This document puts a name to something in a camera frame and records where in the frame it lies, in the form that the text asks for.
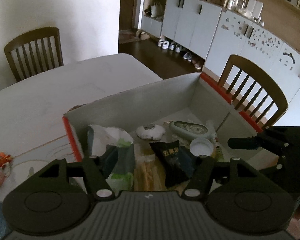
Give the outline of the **white wall cabinet unit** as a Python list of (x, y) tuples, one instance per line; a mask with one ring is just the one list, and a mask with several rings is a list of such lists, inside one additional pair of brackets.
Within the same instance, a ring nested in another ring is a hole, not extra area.
[(167, 0), (159, 35), (204, 59), (219, 77), (230, 55), (262, 68), (290, 104), (300, 104), (300, 12), (267, 8), (265, 25), (202, 0)]

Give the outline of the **orange toy ornament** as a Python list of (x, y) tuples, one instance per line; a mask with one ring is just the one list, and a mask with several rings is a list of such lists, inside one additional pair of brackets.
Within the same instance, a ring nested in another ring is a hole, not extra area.
[(5, 168), (7, 164), (10, 164), (13, 161), (13, 157), (4, 152), (0, 152), (0, 168)]

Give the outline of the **black snack packet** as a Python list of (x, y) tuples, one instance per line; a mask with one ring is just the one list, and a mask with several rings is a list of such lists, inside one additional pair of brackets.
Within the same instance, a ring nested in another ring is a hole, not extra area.
[(173, 142), (150, 142), (155, 156), (159, 159), (165, 172), (165, 186), (172, 188), (192, 178), (194, 155), (179, 140)]

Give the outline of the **wooden chair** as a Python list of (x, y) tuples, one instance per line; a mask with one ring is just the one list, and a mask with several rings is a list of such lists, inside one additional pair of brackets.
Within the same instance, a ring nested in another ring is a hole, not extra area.
[(217, 89), (257, 132), (273, 126), (288, 109), (279, 85), (258, 65), (230, 55)]
[(35, 29), (11, 40), (4, 53), (16, 81), (63, 66), (57, 27)]

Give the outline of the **red cardboard box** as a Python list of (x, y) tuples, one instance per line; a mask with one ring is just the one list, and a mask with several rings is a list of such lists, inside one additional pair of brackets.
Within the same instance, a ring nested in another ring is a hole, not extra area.
[[(232, 150), (227, 145), (231, 137), (250, 137), (256, 131), (197, 74), (187, 74), (130, 89), (80, 106), (63, 116), (77, 161), (90, 156), (87, 143), (90, 125), (124, 129), (133, 138), (134, 145), (151, 149), (150, 142), (169, 143), (176, 140), (179, 140), (181, 146), (189, 147), (189, 140), (170, 130), (170, 122), (184, 121), (206, 126), (207, 120), (213, 121), (224, 161), (239, 157), (255, 169), (261, 169), (260, 154), (268, 152), (267, 150)], [(159, 141), (143, 140), (136, 135), (138, 127), (148, 124), (160, 125), (166, 130)], [(186, 185), (187, 182), (184, 182), (169, 189), (180, 192)]]

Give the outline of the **small round tin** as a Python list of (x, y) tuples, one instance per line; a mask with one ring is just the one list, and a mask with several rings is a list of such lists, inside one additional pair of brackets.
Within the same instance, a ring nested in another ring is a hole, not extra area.
[(190, 152), (198, 157), (200, 155), (211, 156), (215, 151), (215, 147), (211, 141), (205, 138), (197, 138), (190, 143)]

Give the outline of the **white plush toy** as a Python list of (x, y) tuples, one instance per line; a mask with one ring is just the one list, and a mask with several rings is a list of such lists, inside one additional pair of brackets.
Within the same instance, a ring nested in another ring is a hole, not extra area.
[(136, 129), (136, 135), (143, 140), (159, 141), (165, 132), (166, 130), (162, 126), (156, 124), (148, 124)]

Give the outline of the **door mat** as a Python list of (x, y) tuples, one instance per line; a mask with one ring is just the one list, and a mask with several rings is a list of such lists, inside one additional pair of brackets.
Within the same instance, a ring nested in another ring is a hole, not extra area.
[(127, 29), (119, 31), (119, 44), (140, 41), (138, 32), (135, 29)]

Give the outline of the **dark entrance door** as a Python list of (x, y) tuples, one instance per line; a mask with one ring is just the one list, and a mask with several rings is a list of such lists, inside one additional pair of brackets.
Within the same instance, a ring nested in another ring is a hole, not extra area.
[(138, 0), (120, 0), (119, 31), (136, 28), (137, 5)]

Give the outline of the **far wooden chair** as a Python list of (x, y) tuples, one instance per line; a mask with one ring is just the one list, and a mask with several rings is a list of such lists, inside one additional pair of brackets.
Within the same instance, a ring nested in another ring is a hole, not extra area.
[(11, 40), (4, 53), (16, 81), (63, 66), (57, 27), (35, 29)]

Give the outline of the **right wooden chair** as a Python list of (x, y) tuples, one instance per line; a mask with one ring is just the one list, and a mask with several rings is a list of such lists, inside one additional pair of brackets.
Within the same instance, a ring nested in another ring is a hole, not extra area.
[(258, 65), (230, 55), (217, 89), (257, 132), (273, 126), (288, 109), (279, 85)]

